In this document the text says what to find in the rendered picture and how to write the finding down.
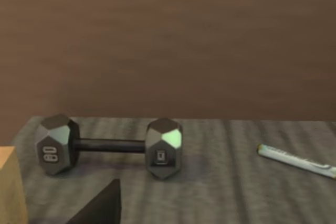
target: brown background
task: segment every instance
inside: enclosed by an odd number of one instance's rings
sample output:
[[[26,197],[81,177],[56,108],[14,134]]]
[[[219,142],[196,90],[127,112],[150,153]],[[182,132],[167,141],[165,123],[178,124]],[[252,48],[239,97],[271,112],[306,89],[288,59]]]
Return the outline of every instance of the brown background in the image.
[[[334,120],[336,0],[0,0],[1,142],[33,115]]]

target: tan box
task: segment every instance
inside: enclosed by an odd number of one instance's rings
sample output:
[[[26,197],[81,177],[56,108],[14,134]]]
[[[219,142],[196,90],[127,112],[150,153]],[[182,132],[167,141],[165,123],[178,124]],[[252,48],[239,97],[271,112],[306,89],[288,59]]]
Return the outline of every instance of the tan box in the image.
[[[0,147],[0,223],[28,224],[28,213],[15,147]]]

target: gray wood grain surface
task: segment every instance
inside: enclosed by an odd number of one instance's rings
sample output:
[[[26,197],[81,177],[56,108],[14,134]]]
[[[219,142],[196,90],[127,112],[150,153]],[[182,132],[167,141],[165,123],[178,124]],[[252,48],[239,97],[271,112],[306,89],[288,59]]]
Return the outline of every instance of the gray wood grain surface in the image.
[[[152,119],[74,118],[83,137],[143,139]],[[122,224],[332,224],[336,181],[256,154],[259,143],[336,165],[336,123],[177,120],[183,169],[162,182],[141,154],[83,153],[73,170],[50,178],[39,168],[32,118],[13,140],[30,224],[65,223],[115,178]]]

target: marker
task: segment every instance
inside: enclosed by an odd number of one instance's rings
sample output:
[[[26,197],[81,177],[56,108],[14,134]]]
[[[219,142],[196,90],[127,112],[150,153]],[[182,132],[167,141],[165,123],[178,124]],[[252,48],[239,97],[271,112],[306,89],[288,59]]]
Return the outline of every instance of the marker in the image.
[[[336,179],[336,167],[331,165],[319,164],[265,144],[258,145],[257,153],[263,157]]]

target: dumbbell handle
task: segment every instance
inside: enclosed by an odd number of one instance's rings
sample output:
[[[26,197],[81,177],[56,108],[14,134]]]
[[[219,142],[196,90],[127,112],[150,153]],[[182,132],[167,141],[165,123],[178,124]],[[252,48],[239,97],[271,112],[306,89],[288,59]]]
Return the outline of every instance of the dumbbell handle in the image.
[[[80,138],[74,148],[81,152],[145,153],[145,141]]]

